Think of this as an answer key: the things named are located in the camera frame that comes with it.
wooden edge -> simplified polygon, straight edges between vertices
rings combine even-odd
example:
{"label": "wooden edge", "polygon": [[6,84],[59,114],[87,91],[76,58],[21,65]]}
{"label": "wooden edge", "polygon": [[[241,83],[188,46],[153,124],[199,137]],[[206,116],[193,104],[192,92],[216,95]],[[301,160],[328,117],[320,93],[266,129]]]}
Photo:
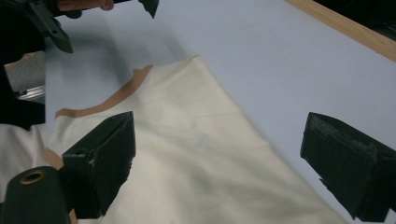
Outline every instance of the wooden edge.
{"label": "wooden edge", "polygon": [[313,0],[286,0],[286,2],[396,62],[396,41],[338,14]]}

tan fabric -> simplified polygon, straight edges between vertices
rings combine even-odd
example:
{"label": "tan fabric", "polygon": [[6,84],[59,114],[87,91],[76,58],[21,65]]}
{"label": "tan fabric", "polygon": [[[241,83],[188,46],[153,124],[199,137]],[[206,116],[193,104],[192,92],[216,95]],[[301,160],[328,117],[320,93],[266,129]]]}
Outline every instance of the tan fabric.
{"label": "tan fabric", "polygon": [[121,89],[131,94],[116,92],[111,107],[58,113],[49,148],[61,155],[105,118],[134,111],[129,179],[105,217],[80,223],[345,223],[275,154],[199,57],[153,66],[130,90],[134,79]]}

